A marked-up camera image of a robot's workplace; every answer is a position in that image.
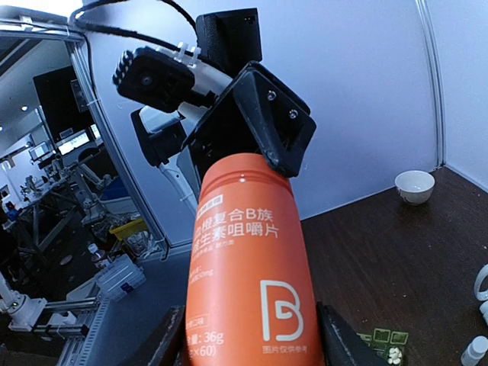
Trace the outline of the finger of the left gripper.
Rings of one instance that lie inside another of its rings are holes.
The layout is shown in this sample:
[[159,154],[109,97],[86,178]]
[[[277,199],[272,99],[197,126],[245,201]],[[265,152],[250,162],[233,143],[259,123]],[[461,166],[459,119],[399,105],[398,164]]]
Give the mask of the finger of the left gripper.
[[234,79],[232,93],[268,166],[285,178],[298,176],[316,131],[307,104],[256,61]]

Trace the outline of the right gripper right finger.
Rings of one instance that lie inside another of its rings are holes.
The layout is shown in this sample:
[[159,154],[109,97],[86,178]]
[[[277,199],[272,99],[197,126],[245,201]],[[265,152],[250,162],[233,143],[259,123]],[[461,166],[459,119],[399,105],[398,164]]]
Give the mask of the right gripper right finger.
[[327,365],[388,365],[359,337],[347,321],[330,305],[316,303],[323,354]]

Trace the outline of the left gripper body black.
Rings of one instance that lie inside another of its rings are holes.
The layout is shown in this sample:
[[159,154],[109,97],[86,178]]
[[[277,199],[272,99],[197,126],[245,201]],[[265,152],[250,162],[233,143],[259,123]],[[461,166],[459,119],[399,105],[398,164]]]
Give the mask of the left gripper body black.
[[196,71],[193,92],[210,98],[210,105],[186,101],[182,114],[194,124],[180,152],[180,170],[195,197],[204,175],[218,160],[252,148],[252,134],[243,119],[233,89],[249,71],[243,68],[230,78],[215,69]]

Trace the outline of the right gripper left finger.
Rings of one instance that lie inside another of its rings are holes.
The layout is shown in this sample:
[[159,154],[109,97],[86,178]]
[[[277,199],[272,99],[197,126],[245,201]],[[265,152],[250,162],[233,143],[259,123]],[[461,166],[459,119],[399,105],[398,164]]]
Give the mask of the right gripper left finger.
[[141,346],[137,365],[174,365],[184,338],[185,306],[170,307]]

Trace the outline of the green pill organizer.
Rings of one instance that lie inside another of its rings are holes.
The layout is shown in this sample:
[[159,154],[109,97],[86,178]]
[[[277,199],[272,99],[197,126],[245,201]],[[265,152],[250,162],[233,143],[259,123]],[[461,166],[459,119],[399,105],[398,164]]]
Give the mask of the green pill organizer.
[[375,328],[371,333],[358,333],[358,336],[389,365],[406,365],[408,332]]

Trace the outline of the large orange pill bottle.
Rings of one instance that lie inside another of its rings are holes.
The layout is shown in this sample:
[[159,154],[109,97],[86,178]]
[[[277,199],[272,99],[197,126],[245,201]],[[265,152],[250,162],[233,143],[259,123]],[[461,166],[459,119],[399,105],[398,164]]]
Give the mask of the large orange pill bottle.
[[316,301],[289,181],[258,154],[204,176],[188,279],[191,365],[322,365]]

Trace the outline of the small white pill bottle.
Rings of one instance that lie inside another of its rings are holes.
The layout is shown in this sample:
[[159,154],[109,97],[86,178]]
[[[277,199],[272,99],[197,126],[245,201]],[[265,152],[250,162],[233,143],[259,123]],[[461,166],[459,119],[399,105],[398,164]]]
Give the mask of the small white pill bottle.
[[487,349],[487,337],[483,335],[475,337],[463,352],[461,356],[461,364],[463,366],[477,365],[487,353]]

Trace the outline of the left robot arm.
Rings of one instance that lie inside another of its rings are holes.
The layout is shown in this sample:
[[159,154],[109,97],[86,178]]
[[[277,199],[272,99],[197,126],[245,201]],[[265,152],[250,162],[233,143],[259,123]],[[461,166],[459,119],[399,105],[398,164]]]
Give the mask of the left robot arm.
[[196,210],[207,170],[256,153],[285,178],[299,174],[316,131],[307,104],[262,65],[258,11],[197,17],[197,46],[140,47],[120,58],[118,93],[141,103],[130,117],[147,162]]

